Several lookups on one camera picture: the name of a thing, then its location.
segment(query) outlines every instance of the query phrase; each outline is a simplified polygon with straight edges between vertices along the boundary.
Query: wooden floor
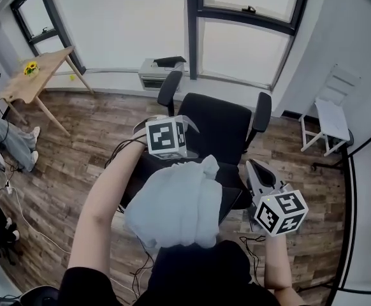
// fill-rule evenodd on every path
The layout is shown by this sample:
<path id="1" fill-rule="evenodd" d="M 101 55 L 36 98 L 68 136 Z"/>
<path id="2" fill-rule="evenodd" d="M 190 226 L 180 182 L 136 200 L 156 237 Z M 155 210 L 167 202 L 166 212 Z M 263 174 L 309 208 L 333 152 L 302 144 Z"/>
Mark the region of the wooden floor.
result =
<path id="1" fill-rule="evenodd" d="M 165 114 L 155 99 L 134 96 L 46 92 L 41 96 L 48 109 L 71 133 L 65 137 L 34 105 L 16 104 L 17 110 L 30 125 L 24 126 L 10 112 L 8 119 L 24 131 L 41 126 L 37 150 L 40 153 L 31 173 L 15 172 L 11 184 L 17 188 L 24 216 L 17 197 L 0 192 L 0 206 L 18 224 L 21 239 L 18 247 L 24 255 L 16 266 L 0 260 L 4 270 L 21 291 L 49 284 L 58 287 L 68 264 L 69 255 L 43 238 L 38 230 L 66 251 L 70 251 L 78 216 L 89 189 L 103 170 L 106 159 L 115 146 L 131 135 L 132 127 L 156 113 Z M 297 120 L 272 119 L 266 133 L 258 135 L 242 163 L 254 157 L 278 169 L 284 179 L 299 189 L 309 206 L 301 228 L 287 236 L 289 257 L 295 287 L 306 288 L 326 282 L 335 276 L 340 256 L 344 225 L 344 178 L 335 170 L 310 170 L 315 161 L 330 161 L 338 156 L 323 158 L 321 147 L 300 152 L 300 124 Z M 15 161 L 3 152 L 7 162 Z M 0 188 L 6 179 L 0 172 Z M 146 260 L 136 237 L 123 228 L 122 215 L 115 216 L 112 227 L 111 276 L 131 289 L 135 272 Z M 240 244 L 238 237 L 256 237 L 244 211 L 232 211 L 221 224 L 221 235 Z M 264 243 L 249 244 L 261 260 L 258 277 L 263 281 Z M 147 287 L 150 272 L 142 278 Z M 115 293 L 131 303 L 130 290 L 112 282 Z M 301 293 L 309 305 L 324 305 L 329 289 L 314 288 Z"/>

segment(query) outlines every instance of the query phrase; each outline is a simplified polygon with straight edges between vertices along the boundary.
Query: chair armrest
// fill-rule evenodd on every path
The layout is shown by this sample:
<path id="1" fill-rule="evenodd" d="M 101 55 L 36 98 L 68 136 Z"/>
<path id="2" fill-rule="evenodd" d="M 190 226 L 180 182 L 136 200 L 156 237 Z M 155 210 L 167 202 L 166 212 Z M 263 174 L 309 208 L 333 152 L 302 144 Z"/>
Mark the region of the chair armrest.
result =
<path id="1" fill-rule="evenodd" d="M 252 129 L 248 135 L 248 139 L 245 142 L 244 153 L 247 152 L 249 144 L 254 139 L 256 133 L 263 133 L 270 120 L 270 114 L 272 112 L 272 98 L 270 95 L 264 92 L 259 93 L 258 102 L 256 103 L 254 121 L 252 122 Z"/>
<path id="2" fill-rule="evenodd" d="M 166 80 L 163 82 L 160 88 L 160 92 L 157 97 L 157 103 L 167 107 L 168 115 L 170 117 L 174 116 L 173 97 L 182 77 L 182 71 L 175 70 L 168 74 Z"/>

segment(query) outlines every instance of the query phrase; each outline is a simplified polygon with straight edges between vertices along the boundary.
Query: gray pants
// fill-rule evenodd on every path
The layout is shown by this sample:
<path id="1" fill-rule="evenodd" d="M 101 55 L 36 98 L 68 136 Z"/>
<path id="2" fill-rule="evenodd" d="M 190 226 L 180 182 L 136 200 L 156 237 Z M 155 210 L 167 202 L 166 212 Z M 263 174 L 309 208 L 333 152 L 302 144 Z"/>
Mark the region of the gray pants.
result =
<path id="1" fill-rule="evenodd" d="M 27 171 L 34 168 L 31 152 L 35 150 L 35 138 L 32 133 L 27 134 L 11 123 L 7 125 L 7 120 L 0 119 L 0 142 Z"/>

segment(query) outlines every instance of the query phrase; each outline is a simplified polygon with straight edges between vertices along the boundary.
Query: wooden table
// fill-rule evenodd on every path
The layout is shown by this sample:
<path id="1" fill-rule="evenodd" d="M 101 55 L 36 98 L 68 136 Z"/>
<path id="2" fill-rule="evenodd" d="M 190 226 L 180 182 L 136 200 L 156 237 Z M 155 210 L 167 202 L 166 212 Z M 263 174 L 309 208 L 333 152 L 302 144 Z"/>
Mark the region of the wooden table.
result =
<path id="1" fill-rule="evenodd" d="M 52 115 L 50 110 L 46 108 L 46 106 L 41 102 L 38 98 L 42 90 L 45 88 L 48 81 L 60 67 L 60 65 L 66 61 L 72 70 L 76 73 L 79 79 L 84 83 L 86 88 L 88 88 L 89 92 L 94 94 L 94 91 L 89 87 L 88 83 L 79 73 L 75 65 L 72 63 L 71 59 L 69 58 L 69 54 L 73 51 L 73 47 L 65 48 L 64 50 L 60 50 L 57 52 L 45 53 L 41 54 L 38 57 L 35 57 L 31 60 L 24 61 L 22 70 L 20 73 L 14 75 L 10 81 L 8 82 L 6 88 L 0 92 L 0 99 L 4 99 L 8 106 L 10 107 L 13 112 L 20 117 L 21 121 L 24 124 L 27 124 L 27 121 L 19 114 L 19 112 L 14 108 L 12 105 L 12 101 L 16 99 L 21 99 L 25 103 L 29 104 L 33 101 L 37 103 L 37 105 L 44 111 L 44 113 L 50 118 L 50 120 L 57 125 L 57 127 L 62 130 L 67 136 L 71 136 L 67 130 L 59 123 L 59 121 Z M 40 72 L 35 77 L 29 77 L 28 75 L 24 75 L 24 68 L 27 63 L 31 61 L 36 61 L 38 67 L 40 67 Z"/>

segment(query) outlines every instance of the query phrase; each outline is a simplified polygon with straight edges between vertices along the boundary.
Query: window latch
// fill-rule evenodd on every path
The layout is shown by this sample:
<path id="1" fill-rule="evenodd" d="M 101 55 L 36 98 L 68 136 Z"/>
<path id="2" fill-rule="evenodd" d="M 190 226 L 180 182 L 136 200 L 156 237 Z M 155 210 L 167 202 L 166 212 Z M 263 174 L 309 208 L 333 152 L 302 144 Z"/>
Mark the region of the window latch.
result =
<path id="1" fill-rule="evenodd" d="M 247 12 L 247 13 L 256 13 L 256 10 L 252 6 L 248 6 L 248 8 L 242 8 L 242 11 Z"/>

